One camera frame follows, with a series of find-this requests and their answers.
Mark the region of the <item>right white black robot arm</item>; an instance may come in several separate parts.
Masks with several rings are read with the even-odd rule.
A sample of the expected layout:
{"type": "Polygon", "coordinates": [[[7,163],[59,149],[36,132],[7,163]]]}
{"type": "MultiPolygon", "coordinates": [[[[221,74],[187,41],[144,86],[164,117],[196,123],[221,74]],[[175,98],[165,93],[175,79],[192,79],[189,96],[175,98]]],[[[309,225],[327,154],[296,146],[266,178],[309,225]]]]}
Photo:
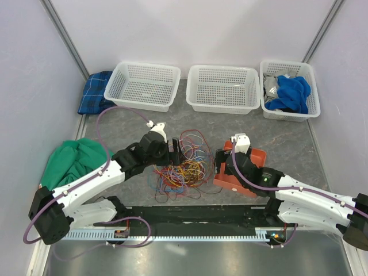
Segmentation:
{"type": "Polygon", "coordinates": [[[321,228],[357,249],[367,250],[367,195],[351,197],[304,184],[281,171],[257,166],[249,152],[233,154],[230,149],[218,149],[214,167],[216,174],[233,176],[243,188],[269,199],[263,212],[267,225],[321,228]]]}

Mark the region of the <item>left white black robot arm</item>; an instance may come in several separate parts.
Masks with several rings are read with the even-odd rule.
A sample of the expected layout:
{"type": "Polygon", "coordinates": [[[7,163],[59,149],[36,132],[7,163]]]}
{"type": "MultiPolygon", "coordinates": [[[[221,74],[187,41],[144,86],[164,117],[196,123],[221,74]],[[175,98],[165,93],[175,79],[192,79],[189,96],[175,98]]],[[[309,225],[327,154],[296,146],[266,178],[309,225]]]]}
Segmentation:
{"type": "Polygon", "coordinates": [[[150,131],[139,142],[119,150],[105,164],[80,179],[53,191],[47,187],[38,189],[28,214],[30,226],[40,235],[36,240],[51,245],[73,228],[95,223],[122,225],[126,212],[112,201],[85,202],[107,188],[141,174],[146,167],[178,166],[184,160],[177,138],[169,143],[160,133],[150,131]]]}

